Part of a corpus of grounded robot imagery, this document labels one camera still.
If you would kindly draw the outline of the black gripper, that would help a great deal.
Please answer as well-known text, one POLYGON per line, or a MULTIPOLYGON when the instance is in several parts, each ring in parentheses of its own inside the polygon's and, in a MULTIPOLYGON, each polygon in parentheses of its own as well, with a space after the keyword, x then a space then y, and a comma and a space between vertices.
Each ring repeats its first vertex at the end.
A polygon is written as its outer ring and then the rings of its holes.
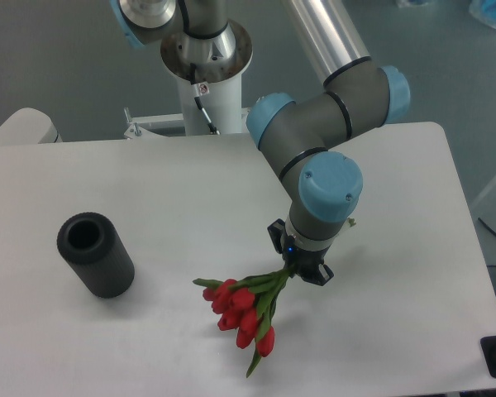
POLYGON ((282 254, 284 268, 290 278, 298 275, 309 284, 324 286, 334 277, 332 270, 324 264, 327 249, 308 251, 300 248, 293 236, 284 237, 285 221, 280 218, 272 222, 267 227, 267 231, 274 249, 278 254, 282 254))

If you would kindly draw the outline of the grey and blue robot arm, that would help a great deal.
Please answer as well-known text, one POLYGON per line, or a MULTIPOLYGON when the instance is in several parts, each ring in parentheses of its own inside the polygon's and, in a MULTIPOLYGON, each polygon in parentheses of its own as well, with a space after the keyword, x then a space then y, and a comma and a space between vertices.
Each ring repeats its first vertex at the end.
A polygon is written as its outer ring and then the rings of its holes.
POLYGON ((358 165, 335 147, 408 110, 405 76, 374 64, 341 2, 286 1, 324 91, 305 103, 272 93, 243 112, 241 76, 253 47, 225 2, 114 1, 111 7, 131 45, 160 43, 187 135, 250 133, 292 202, 287 218, 269 226, 274 248, 292 274, 324 285, 333 276, 324 257, 363 187, 358 165))

